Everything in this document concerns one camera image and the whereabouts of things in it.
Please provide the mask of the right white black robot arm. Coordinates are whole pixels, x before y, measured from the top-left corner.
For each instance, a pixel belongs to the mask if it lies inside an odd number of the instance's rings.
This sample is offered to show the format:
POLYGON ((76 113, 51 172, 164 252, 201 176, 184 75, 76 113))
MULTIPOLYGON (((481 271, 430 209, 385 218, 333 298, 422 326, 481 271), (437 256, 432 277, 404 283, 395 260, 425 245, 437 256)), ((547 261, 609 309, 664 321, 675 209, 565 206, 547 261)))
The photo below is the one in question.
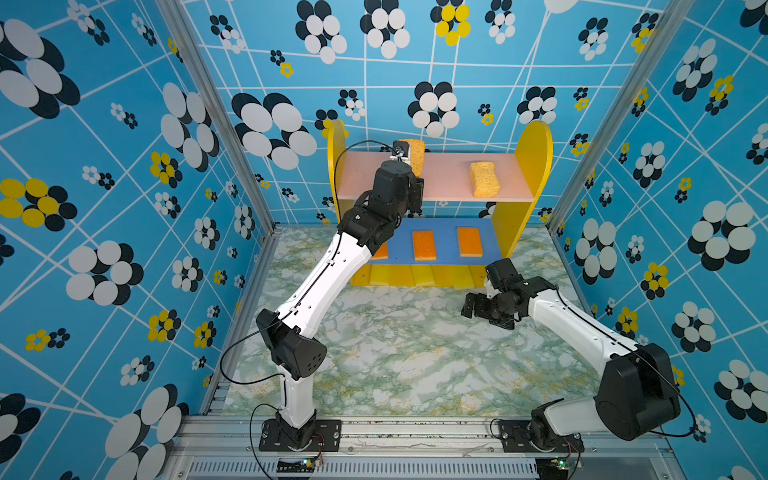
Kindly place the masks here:
POLYGON ((663 348, 611 332, 566 301, 551 282, 524 278, 508 258, 487 265, 485 272, 486 290, 466 295, 463 316, 508 330, 532 319, 576 349, 600 377, 594 396, 554 400, 532 411, 529 438, 537 449, 552 450, 569 436, 592 432, 632 441, 680 415, 686 403, 663 348))

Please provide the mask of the tan sponge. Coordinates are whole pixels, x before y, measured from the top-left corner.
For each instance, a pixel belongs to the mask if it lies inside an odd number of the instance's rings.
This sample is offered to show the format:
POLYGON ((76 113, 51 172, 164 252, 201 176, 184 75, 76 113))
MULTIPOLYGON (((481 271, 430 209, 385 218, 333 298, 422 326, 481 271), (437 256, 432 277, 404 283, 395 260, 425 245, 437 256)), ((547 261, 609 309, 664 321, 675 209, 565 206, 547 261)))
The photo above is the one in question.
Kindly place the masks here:
POLYGON ((406 153, 402 155, 402 160, 411 166, 415 176, 421 177, 424 168, 425 143, 423 140, 406 139, 403 143, 407 145, 406 153))
POLYGON ((501 189, 493 162, 473 162, 470 164, 470 182, 475 198, 496 197, 501 189))

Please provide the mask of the orange sponge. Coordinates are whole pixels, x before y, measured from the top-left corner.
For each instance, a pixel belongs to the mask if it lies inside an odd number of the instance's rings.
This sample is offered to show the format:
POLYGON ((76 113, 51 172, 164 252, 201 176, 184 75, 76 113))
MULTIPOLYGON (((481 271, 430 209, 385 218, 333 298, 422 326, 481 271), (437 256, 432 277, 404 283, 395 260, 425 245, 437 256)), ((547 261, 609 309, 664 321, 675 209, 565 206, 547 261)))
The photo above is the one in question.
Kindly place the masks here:
POLYGON ((434 232, 430 230, 414 230, 412 232, 414 260, 431 262, 437 260, 437 248, 434 232))
POLYGON ((462 258, 480 258, 484 255, 482 237, 476 227, 457 228, 459 255, 462 258))
POLYGON ((387 260, 389 258, 388 245, 383 243, 378 250, 372 255, 372 261, 387 260))

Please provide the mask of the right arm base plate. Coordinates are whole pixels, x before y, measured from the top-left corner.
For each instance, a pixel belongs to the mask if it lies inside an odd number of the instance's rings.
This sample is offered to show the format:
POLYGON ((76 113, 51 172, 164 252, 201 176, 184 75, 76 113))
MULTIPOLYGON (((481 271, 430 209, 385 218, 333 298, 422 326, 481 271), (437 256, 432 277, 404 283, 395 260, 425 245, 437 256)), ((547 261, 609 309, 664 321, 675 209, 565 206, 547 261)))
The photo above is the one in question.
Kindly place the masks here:
POLYGON ((585 451, 580 436, 558 436, 533 420, 494 419, 490 433, 501 442, 505 453, 575 455, 585 451))

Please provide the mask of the tan sponge front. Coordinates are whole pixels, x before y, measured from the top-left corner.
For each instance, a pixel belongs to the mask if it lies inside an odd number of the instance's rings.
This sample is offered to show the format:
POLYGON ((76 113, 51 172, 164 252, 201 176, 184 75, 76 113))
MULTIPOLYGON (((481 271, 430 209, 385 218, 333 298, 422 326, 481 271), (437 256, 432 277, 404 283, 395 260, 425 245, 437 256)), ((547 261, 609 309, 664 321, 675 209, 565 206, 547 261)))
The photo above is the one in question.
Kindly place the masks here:
POLYGON ((425 143, 423 140, 406 139, 403 143, 407 145, 406 153, 402 155, 402 160, 411 166, 415 176, 421 177, 424 168, 425 143))

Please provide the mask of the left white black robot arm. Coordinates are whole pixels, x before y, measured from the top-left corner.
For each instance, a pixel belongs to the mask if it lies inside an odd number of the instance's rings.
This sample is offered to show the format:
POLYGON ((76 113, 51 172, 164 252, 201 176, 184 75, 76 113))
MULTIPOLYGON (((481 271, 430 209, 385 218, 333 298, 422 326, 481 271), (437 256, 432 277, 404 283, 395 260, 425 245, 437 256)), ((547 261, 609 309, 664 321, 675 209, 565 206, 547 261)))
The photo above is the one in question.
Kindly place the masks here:
POLYGON ((305 448, 315 434, 313 375, 327 354, 315 338, 322 319, 344 286, 392 238, 406 212, 421 206, 423 189, 409 164, 383 162, 372 188, 341 217, 309 276, 277 310, 257 315, 259 333, 283 378, 276 421, 290 447, 305 448))

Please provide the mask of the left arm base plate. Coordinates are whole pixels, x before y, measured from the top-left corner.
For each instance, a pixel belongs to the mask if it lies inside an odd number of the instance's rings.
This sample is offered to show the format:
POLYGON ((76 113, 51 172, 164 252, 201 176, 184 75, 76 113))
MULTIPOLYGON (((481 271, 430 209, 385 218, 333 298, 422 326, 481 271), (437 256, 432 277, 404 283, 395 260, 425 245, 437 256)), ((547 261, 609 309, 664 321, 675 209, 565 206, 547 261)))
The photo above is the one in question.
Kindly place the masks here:
POLYGON ((293 428, 281 417, 263 423, 258 450, 261 452, 338 452, 342 421, 310 420, 301 428, 293 428))

